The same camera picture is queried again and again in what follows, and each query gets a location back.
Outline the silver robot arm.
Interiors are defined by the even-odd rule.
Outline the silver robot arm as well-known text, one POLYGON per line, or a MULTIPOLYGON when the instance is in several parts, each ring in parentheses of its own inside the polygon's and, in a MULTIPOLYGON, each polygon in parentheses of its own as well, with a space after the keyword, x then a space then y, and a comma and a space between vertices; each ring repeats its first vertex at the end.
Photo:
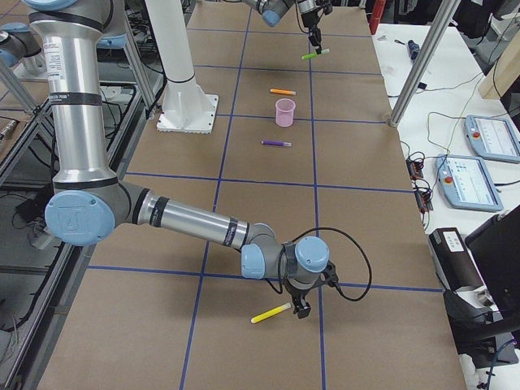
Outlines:
POLYGON ((270 27, 275 27, 281 19, 291 10, 296 8, 297 22, 300 30, 308 37, 315 54, 306 54, 302 58, 310 59, 321 54, 327 54, 329 49, 322 47, 322 34, 319 22, 324 15, 332 13, 331 1, 315 0, 257 0, 245 1, 251 9, 255 10, 270 27))
POLYGON ((323 283, 329 249, 317 237, 279 243, 263 223, 185 205, 123 182, 106 156, 97 45, 121 32, 121 1, 31 1, 29 21, 45 53, 59 171, 45 221, 54 236, 76 246, 106 239, 119 225, 147 223, 240 252, 242 275, 276 278, 299 318, 310 313, 306 294, 323 283))

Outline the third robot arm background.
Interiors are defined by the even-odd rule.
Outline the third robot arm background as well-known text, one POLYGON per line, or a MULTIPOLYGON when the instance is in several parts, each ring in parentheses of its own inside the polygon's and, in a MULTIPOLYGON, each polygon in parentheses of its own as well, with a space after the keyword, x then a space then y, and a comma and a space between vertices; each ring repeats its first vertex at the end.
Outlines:
POLYGON ((1 26, 1 60, 7 67, 22 63, 26 71, 33 75, 46 70, 41 45, 28 25, 20 22, 1 26))

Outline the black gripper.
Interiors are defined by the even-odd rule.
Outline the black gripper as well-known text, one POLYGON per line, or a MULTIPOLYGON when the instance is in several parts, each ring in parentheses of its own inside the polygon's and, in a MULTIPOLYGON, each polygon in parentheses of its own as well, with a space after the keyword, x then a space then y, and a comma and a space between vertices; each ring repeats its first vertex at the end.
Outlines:
POLYGON ((315 281, 311 286, 304 286, 303 288, 298 288, 297 286, 292 284, 291 279, 285 279, 284 287, 286 291, 291 295, 292 303, 294 306, 293 313, 299 319, 307 318, 310 314, 311 306, 306 301, 306 295, 311 289, 320 287, 318 286, 317 281, 315 281))
POLYGON ((320 11, 324 15, 329 15, 332 12, 332 3, 326 0, 302 0, 299 2, 301 20, 304 27, 308 30, 308 39, 316 55, 321 54, 323 50, 319 28, 320 11))

